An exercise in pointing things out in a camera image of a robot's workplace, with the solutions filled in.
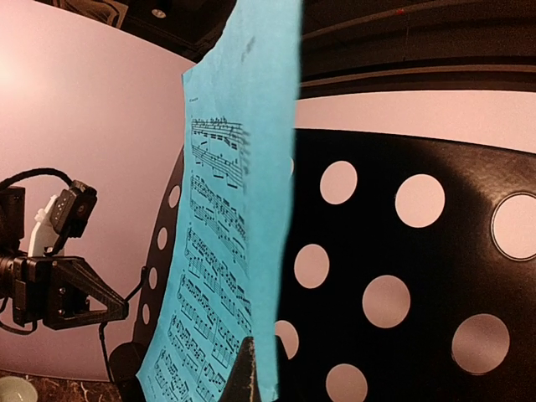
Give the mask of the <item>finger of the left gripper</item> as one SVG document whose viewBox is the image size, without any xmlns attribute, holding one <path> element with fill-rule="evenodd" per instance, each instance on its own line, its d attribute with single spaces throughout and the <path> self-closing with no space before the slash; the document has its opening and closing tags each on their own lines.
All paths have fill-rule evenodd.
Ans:
<svg viewBox="0 0 536 402">
<path fill-rule="evenodd" d="M 128 302 L 80 257 L 54 259 L 54 327 L 126 319 Z"/>
</svg>

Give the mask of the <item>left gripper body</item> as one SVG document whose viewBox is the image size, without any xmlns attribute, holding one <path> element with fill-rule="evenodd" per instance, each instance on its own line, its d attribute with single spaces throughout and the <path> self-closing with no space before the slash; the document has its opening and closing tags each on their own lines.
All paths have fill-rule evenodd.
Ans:
<svg viewBox="0 0 536 402">
<path fill-rule="evenodd" d="M 12 258 L 13 321 L 51 329 L 89 326 L 92 268 L 80 257 Z"/>
</svg>

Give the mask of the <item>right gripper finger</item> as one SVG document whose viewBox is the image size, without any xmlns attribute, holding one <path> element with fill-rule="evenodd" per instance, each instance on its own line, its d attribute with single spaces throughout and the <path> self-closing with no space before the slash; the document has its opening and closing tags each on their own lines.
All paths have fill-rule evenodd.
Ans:
<svg viewBox="0 0 536 402">
<path fill-rule="evenodd" d="M 261 402 L 256 375 L 255 345 L 245 337 L 221 395 L 221 402 Z"/>
</svg>

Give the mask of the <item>black music stand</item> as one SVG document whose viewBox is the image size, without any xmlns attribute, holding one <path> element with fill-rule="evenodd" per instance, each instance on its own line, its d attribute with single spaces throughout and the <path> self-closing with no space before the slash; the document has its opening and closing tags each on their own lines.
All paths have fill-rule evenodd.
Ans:
<svg viewBox="0 0 536 402">
<path fill-rule="evenodd" d="M 535 156 L 464 142 L 299 129 L 276 312 L 275 401 L 532 401 Z M 131 343 L 125 401 L 156 331 L 178 204 Z"/>
</svg>

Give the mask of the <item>blue sheet music page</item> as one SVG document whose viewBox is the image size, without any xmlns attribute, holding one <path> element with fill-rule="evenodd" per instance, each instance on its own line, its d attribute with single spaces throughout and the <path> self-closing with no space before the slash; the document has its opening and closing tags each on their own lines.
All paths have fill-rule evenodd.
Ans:
<svg viewBox="0 0 536 402">
<path fill-rule="evenodd" d="M 261 398 L 277 398 L 301 15 L 298 1 L 237 2 L 214 48 L 183 75 L 173 259 L 137 373 L 148 401 L 220 399 L 245 338 Z"/>
</svg>

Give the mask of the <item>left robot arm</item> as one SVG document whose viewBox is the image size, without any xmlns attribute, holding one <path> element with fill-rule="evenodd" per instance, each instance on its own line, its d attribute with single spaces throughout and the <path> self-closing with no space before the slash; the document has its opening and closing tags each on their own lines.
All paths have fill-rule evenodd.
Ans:
<svg viewBox="0 0 536 402">
<path fill-rule="evenodd" d="M 33 245 L 20 248 L 24 237 L 25 189 L 19 182 L 54 176 L 66 185 L 39 213 Z M 97 192 L 51 167 L 17 173 L 1 182 L 1 305 L 12 307 L 13 325 L 1 328 L 28 336 L 39 324 L 53 330 L 83 327 L 127 318 L 129 304 L 79 256 L 64 256 L 70 238 L 84 233 L 97 202 Z"/>
</svg>

